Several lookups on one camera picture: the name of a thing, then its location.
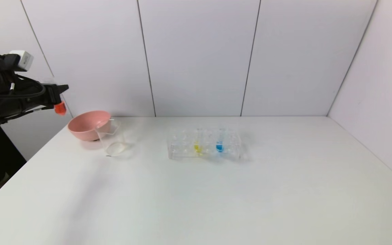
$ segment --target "pink bowl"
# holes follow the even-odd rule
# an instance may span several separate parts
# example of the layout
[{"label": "pink bowl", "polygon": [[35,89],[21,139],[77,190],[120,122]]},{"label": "pink bowl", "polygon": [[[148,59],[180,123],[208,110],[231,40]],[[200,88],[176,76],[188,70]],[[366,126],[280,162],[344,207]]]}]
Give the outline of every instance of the pink bowl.
[{"label": "pink bowl", "polygon": [[67,128],[73,136],[82,141],[96,141],[99,136],[95,131],[95,126],[101,121],[110,120],[111,117],[106,111],[91,111],[73,118]]}]

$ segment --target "clear plastic beaker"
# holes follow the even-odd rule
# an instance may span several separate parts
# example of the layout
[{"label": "clear plastic beaker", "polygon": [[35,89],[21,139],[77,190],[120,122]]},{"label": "clear plastic beaker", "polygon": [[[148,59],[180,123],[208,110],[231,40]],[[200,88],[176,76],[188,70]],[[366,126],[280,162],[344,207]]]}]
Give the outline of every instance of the clear plastic beaker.
[{"label": "clear plastic beaker", "polygon": [[107,155],[115,156],[125,150],[125,141],[120,121],[115,119],[101,121],[96,125],[95,131],[98,133]]}]

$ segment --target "white camera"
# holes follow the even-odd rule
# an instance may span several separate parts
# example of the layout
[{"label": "white camera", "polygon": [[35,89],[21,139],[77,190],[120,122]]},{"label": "white camera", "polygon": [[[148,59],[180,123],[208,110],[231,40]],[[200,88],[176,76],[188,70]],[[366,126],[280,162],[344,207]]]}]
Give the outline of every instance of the white camera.
[{"label": "white camera", "polygon": [[20,71],[28,71],[28,69],[31,67],[31,64],[33,63],[34,56],[25,50],[12,50],[10,51],[10,54],[17,54],[20,56],[20,60],[17,63],[17,68]]}]

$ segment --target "yellow liquid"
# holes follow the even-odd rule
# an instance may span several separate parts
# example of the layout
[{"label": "yellow liquid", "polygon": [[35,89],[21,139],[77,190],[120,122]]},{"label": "yellow liquid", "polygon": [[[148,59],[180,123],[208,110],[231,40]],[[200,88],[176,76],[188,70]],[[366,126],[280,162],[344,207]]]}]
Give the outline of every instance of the yellow liquid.
[{"label": "yellow liquid", "polygon": [[199,142],[196,141],[193,147],[195,148],[195,151],[197,153],[201,153],[202,152],[202,147],[199,146]]}]

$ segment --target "white wall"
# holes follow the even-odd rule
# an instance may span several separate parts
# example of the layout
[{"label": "white wall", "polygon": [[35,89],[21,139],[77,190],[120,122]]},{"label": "white wall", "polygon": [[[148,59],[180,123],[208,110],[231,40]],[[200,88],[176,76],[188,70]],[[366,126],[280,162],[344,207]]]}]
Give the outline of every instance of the white wall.
[{"label": "white wall", "polygon": [[154,116],[136,0],[23,0],[74,116]]},{"label": "white wall", "polygon": [[[0,0],[0,54],[7,54],[11,50],[26,50],[34,56],[31,69],[20,74],[40,82],[52,78],[21,2]],[[23,157],[29,160],[70,119],[69,113],[62,117],[53,110],[48,110],[10,121],[2,125],[2,128]]]},{"label": "white wall", "polygon": [[380,0],[329,112],[392,169],[392,0]]},{"label": "white wall", "polygon": [[242,116],[325,116],[376,0],[263,0]]},{"label": "white wall", "polygon": [[259,0],[140,0],[157,116],[239,116]]}]

